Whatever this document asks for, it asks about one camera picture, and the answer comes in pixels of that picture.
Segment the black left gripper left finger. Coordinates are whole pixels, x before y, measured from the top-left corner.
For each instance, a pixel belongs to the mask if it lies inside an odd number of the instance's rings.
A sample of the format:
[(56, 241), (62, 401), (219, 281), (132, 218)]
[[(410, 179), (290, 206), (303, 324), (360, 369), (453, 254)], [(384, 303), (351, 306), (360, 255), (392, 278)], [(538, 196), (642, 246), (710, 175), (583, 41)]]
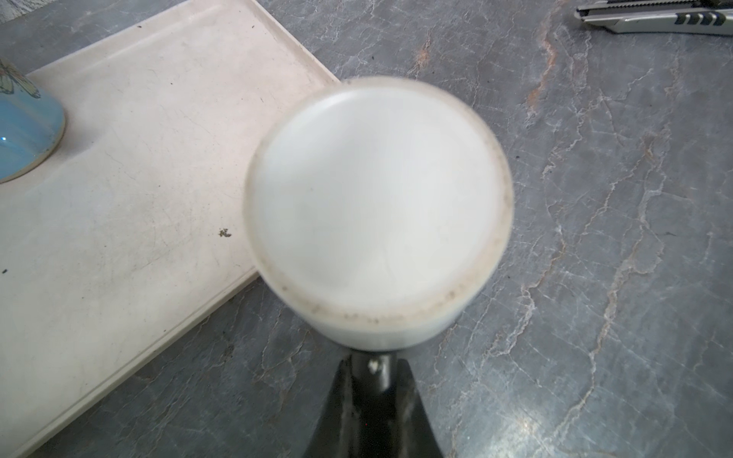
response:
[(360, 457), (361, 417), (352, 358), (341, 360), (303, 457)]

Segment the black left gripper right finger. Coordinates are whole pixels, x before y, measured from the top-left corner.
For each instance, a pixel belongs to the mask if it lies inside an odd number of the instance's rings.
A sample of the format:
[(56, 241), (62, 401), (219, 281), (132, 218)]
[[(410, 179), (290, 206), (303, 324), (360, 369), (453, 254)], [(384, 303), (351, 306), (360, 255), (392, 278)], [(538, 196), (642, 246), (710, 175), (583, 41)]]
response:
[(444, 456), (407, 360), (386, 356), (378, 404), (379, 457)]

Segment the white black two-tone mug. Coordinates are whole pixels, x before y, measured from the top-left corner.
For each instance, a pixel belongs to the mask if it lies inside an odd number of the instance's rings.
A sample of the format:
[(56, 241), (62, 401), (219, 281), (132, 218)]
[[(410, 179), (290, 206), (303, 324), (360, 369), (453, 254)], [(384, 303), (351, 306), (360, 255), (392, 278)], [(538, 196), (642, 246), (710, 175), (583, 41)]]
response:
[(265, 135), (244, 188), (266, 284), (381, 391), (398, 351), (478, 295), (513, 226), (492, 129), (458, 97), (405, 78), (354, 78), (305, 99)]

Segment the blue butterfly mug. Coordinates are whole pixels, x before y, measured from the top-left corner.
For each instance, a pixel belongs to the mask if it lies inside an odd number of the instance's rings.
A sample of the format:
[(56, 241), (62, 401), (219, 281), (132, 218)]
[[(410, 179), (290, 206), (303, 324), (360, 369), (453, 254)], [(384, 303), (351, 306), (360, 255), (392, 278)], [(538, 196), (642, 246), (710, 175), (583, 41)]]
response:
[(65, 134), (61, 104), (9, 61), (1, 61), (1, 181), (32, 171)]

